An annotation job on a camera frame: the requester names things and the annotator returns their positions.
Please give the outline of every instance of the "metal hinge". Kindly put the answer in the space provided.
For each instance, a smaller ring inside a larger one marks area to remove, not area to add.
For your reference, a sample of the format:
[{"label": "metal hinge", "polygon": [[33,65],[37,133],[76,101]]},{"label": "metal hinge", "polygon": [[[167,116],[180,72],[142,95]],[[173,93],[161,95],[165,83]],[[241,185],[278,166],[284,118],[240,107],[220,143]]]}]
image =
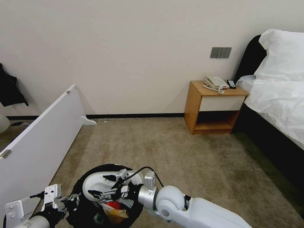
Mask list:
[{"label": "metal hinge", "polygon": [[11,150],[6,150],[3,152],[3,154],[0,155],[0,157],[7,158],[11,153]]}]

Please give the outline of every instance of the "white drawer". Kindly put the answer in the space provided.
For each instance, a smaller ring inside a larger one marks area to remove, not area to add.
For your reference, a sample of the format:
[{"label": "white drawer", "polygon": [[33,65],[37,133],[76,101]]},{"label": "white drawer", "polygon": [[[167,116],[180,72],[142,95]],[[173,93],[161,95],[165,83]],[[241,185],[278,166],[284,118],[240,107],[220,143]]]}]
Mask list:
[{"label": "white drawer", "polygon": [[203,96],[200,111],[240,110],[245,96]]}]

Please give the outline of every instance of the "black baseboard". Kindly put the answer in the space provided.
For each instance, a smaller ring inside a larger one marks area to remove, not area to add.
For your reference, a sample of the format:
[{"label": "black baseboard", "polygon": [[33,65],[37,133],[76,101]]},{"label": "black baseboard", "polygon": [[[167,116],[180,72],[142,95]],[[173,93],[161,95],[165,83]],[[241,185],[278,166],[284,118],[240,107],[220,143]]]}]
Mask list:
[{"label": "black baseboard", "polygon": [[38,116],[7,116],[9,120],[35,120]]},{"label": "black baseboard", "polygon": [[147,114],[105,114],[86,115],[88,119],[110,119],[110,118],[151,118],[151,117],[184,117],[184,113],[147,113]]},{"label": "black baseboard", "polygon": [[[184,117],[184,113],[147,113],[147,114],[104,114],[86,115],[88,119],[110,118],[151,118],[151,117]],[[38,116],[7,116],[9,120],[35,120]]]}]

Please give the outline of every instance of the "white pillow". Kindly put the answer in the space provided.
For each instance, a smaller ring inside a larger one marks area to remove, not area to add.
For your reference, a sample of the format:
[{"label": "white pillow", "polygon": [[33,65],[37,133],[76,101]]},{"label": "white pillow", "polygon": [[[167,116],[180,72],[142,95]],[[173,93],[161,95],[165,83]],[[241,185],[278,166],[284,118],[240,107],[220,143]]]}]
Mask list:
[{"label": "white pillow", "polygon": [[304,33],[270,29],[259,42],[267,56],[254,73],[254,84],[304,81]]}]

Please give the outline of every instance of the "white panel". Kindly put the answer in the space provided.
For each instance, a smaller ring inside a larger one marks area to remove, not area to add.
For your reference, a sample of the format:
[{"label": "white panel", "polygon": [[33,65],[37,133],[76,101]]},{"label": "white panel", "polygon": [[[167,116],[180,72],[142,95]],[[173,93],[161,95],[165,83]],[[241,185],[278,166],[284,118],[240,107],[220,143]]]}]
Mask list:
[{"label": "white panel", "polygon": [[[76,86],[68,91],[3,150],[12,153],[0,159],[0,219],[6,203],[40,193],[49,185],[78,134],[85,112]],[[33,200],[33,209],[37,203]]]},{"label": "white panel", "polygon": [[200,111],[240,110],[245,96],[203,96]]}]

